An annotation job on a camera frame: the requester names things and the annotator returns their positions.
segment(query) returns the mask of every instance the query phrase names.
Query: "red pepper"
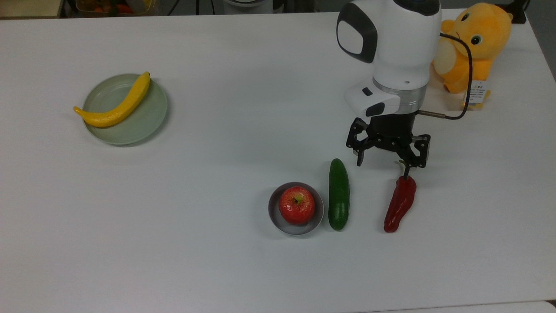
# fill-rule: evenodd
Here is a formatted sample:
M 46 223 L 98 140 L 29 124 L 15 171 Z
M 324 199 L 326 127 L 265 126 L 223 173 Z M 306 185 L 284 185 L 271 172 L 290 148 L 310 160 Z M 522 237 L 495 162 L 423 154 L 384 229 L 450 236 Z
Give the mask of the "red pepper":
M 415 199 L 417 184 L 413 178 L 404 179 L 403 176 L 396 181 L 396 189 L 392 195 L 386 218 L 384 219 L 384 231 L 393 233 L 398 230 L 401 218 L 409 211 Z

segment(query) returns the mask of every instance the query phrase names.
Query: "apple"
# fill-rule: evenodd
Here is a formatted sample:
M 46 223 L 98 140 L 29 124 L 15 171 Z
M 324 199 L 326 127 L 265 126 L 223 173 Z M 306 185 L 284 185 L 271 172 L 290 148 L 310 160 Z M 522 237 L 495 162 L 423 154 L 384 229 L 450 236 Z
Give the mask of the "apple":
M 278 209 L 286 222 L 294 225 L 305 224 L 315 214 L 315 200 L 309 190 L 294 186 L 280 196 Z

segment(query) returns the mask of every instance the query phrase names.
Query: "cucumber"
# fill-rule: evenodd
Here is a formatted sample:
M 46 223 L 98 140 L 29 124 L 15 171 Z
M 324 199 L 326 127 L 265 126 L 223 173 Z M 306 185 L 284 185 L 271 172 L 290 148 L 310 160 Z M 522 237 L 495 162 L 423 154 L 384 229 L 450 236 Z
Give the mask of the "cucumber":
M 342 230 L 348 222 L 349 181 L 347 174 L 340 159 L 332 160 L 328 185 L 328 221 L 335 231 Z

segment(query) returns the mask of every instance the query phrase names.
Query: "bowl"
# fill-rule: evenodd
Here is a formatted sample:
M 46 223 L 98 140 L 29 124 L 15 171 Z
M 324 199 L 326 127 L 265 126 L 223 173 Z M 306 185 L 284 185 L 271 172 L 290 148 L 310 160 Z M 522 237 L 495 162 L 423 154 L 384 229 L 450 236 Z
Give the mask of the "bowl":
M 286 222 L 282 214 L 280 214 L 280 209 L 278 208 L 278 201 L 284 191 L 295 186 L 307 189 L 315 200 L 315 214 L 307 223 L 300 225 L 294 225 Z M 320 224 L 322 217 L 324 216 L 324 205 L 319 193 L 313 187 L 300 182 L 291 182 L 276 188 L 270 196 L 269 216 L 274 225 L 282 232 L 292 236 L 300 236 L 311 232 Z

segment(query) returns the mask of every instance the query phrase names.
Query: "yellow banana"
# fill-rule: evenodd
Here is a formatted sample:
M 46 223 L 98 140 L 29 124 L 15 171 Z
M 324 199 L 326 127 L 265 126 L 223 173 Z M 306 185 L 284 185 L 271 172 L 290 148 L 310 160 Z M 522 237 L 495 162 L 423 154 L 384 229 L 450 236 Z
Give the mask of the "yellow banana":
M 128 117 L 128 115 L 131 114 L 131 112 L 133 112 L 133 110 L 139 105 L 141 100 L 143 100 L 147 94 L 150 83 L 151 74 L 149 72 L 144 72 L 139 75 L 122 103 L 108 112 L 87 112 L 76 106 L 73 107 L 73 111 L 81 115 L 83 120 L 91 126 L 109 127 L 116 125 Z

